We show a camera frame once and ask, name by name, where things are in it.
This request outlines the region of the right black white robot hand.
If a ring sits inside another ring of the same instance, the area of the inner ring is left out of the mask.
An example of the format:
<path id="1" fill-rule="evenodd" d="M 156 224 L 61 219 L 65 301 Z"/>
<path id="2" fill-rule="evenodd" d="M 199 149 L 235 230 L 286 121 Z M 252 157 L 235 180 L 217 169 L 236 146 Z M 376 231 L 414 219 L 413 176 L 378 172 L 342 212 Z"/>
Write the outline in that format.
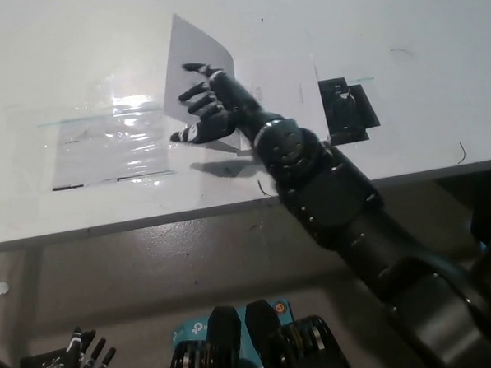
<path id="1" fill-rule="evenodd" d="M 180 103 L 189 103 L 188 113 L 197 116 L 198 122 L 172 133 L 170 141 L 197 145 L 220 140 L 239 130 L 253 142 L 261 128 L 278 119 L 266 112 L 225 70 L 204 63 L 185 63 L 182 68 L 204 76 L 205 81 L 179 96 Z"/>

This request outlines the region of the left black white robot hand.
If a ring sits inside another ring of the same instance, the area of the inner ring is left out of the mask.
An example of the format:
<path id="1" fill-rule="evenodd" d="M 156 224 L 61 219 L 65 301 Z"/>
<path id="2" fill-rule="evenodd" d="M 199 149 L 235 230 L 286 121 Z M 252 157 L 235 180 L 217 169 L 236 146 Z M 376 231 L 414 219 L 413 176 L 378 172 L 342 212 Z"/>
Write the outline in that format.
<path id="1" fill-rule="evenodd" d="M 77 326 L 64 348 L 43 355 L 42 368 L 108 368 L 117 349 L 110 347 L 102 355 L 106 339 L 94 343 L 95 337 L 94 329 L 82 330 Z"/>

